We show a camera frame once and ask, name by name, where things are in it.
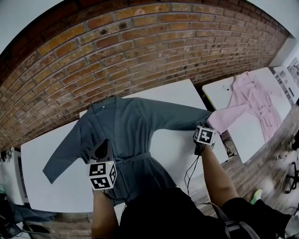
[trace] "clothing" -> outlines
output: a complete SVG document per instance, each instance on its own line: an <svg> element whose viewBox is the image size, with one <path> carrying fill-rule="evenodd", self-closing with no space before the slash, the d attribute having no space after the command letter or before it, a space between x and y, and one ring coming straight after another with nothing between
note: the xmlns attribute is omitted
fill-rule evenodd
<svg viewBox="0 0 299 239"><path fill-rule="evenodd" d="M14 213L14 220L16 223L19 222L51 222L54 221L54 217L57 215L56 212L40 211L31 209L28 205L12 205Z"/></svg>
<svg viewBox="0 0 299 239"><path fill-rule="evenodd" d="M240 197L227 201L221 210L230 220L247 223L261 239L275 239L276 233L284 236L291 217L273 210L261 200L251 205ZM250 238L242 230L230 235L232 239ZM121 217L117 238L227 237L222 221L204 216L190 197L181 189L173 188L130 202Z"/></svg>
<svg viewBox="0 0 299 239"><path fill-rule="evenodd" d="M43 172L53 183L77 158L88 163L94 147L109 139L118 172L110 196L130 201L144 193L173 188L173 179L150 155L151 137L162 128L195 130L197 125L204 125L210 114L207 110L156 100L109 98L89 107Z"/></svg>
<svg viewBox="0 0 299 239"><path fill-rule="evenodd" d="M213 112L208 123L222 134L242 114L248 112L258 117L267 142L281 125L281 118L270 95L282 97L281 91L270 86L265 88L256 76L249 76L248 72L236 76L232 91L228 108Z"/></svg>

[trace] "wooden floor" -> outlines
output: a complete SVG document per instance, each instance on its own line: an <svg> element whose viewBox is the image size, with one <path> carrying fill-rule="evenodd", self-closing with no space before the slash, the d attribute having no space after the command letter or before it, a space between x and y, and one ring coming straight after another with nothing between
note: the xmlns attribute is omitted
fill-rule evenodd
<svg viewBox="0 0 299 239"><path fill-rule="evenodd" d="M262 199L266 204L283 213L294 213L293 208L297 207L299 203L299 188L291 194L285 194L284 191L290 187L290 181L285 180L285 175L288 172L293 174L293 166L290 168L290 164L291 162L298 163L296 152L291 152L288 149L291 135L299 130L298 121L299 108L293 106L272 139L246 164L243 164L238 156L234 156L228 162L223 163L224 169L232 177L241 197L250 201L253 192L262 188ZM277 160L278 155L282 155L283 159ZM203 178L194 178L192 184L197 184L196 191L190 195L195 204L205 215L214 215L214 211L210 206L202 207L200 205L200 203L209 201ZM118 207L116 212L120 219L122 207ZM54 223L43 224L51 231L50 235L36 235L34 238L90 238L91 216L91 213L59 214Z"/></svg>

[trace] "white tabletop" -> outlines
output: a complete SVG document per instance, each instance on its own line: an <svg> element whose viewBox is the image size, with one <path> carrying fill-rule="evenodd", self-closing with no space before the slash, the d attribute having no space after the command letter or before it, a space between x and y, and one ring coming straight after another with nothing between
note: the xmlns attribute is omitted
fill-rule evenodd
<svg viewBox="0 0 299 239"><path fill-rule="evenodd" d="M206 109L190 80L180 81L127 97L142 97ZM33 209L56 212L89 212L93 210L93 193L82 159L76 160L53 184L43 174L47 161L77 121L69 123L21 146L25 186ZM170 173L177 184L194 162L193 131L158 130L154 133L150 152ZM219 162L228 160L217 136L214 152ZM199 161L193 177L202 174Z"/></svg>
<svg viewBox="0 0 299 239"><path fill-rule="evenodd" d="M272 95L270 98L283 120L290 111L291 105L271 71L268 68L261 68L249 72L249 75L256 75L264 87L271 86L281 91L281 98ZM216 110L228 107L232 96L231 85L233 81L234 78L230 77L202 87ZM247 112L228 128L228 132L243 163L249 160L265 143L258 118Z"/></svg>

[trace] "gray robe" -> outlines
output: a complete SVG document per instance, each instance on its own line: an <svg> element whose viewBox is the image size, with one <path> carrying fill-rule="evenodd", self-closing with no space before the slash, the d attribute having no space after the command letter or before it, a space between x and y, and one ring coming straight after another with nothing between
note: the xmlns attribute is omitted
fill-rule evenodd
<svg viewBox="0 0 299 239"><path fill-rule="evenodd" d="M89 107L43 172L53 183L77 158L88 163L93 148L109 139L118 172L114 188L109 190L112 197L128 202L142 194L175 187L167 171L150 155L151 137L158 129L195 130L210 114L156 100L109 98Z"/></svg>

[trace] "black chair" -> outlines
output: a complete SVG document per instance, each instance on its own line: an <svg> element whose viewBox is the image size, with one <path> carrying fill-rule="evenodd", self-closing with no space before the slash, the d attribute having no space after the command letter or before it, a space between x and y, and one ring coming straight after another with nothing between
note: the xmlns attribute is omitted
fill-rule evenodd
<svg viewBox="0 0 299 239"><path fill-rule="evenodd" d="M293 183L292 183L292 185L291 185L291 188L290 188L290 190L287 190L287 191L285 191L285 193L286 194L289 194L292 190L294 190L294 189L296 189L297 188L297 183L299 183L299 176L298 176L298 174L299 174L299 170L297 170L297 168L296 168L296 163L295 162L292 162L292 164L294 165L294 176L291 176L291 175L286 175L286 178L292 178L293 179Z"/></svg>

